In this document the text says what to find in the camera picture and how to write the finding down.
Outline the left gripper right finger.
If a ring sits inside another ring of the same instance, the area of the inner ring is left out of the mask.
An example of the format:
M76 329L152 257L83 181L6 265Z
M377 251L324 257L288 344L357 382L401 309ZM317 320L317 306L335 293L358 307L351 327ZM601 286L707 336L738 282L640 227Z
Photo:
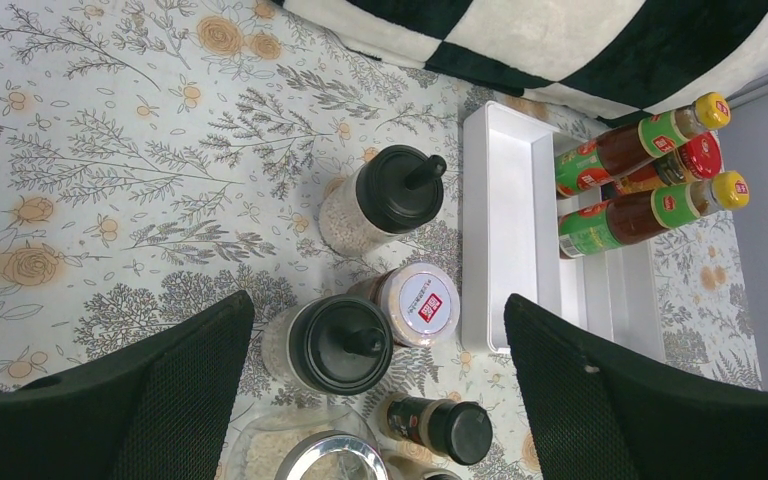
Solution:
M670 367L521 295L504 323L546 479L768 479L768 392Z

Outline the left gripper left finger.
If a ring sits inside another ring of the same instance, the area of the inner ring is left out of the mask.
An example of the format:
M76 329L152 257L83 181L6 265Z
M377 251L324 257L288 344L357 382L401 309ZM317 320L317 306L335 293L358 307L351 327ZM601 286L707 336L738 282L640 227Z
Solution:
M0 391L0 479L211 479L253 330L238 291L96 360Z

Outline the yellow cap sauce bottle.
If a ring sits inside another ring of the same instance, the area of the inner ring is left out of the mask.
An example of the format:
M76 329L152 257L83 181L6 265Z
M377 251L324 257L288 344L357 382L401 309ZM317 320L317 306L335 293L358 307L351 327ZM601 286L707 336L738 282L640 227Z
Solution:
M559 255L576 259L650 240L722 210L749 204L736 171L604 200L558 219Z
M731 119L726 98L710 92L689 105L602 133L555 155L556 197L574 197L629 175Z

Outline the white divided organizer tray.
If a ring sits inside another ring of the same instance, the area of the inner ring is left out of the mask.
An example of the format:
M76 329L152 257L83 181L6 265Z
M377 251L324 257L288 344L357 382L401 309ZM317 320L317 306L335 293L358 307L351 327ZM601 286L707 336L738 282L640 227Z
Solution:
M463 125L460 336L474 354L507 355L508 297L664 361L651 248L641 243L575 260L559 256L559 216L600 201L555 196L556 153L578 146L557 127L490 101Z

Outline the red lid chili sauce jar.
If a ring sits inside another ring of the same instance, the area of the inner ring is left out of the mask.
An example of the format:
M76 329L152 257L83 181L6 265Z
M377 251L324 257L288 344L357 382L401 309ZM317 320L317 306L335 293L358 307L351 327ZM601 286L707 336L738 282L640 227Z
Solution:
M715 177L722 171L720 142L704 133L631 174L601 187L601 199L681 185Z

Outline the black spout lid shaker jar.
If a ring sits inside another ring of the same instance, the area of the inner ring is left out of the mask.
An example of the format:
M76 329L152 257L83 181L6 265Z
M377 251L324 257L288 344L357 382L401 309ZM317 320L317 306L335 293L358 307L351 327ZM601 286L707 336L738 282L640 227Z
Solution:
M318 226L324 243L360 257L434 220L444 198L446 160L407 145L391 145L323 201Z

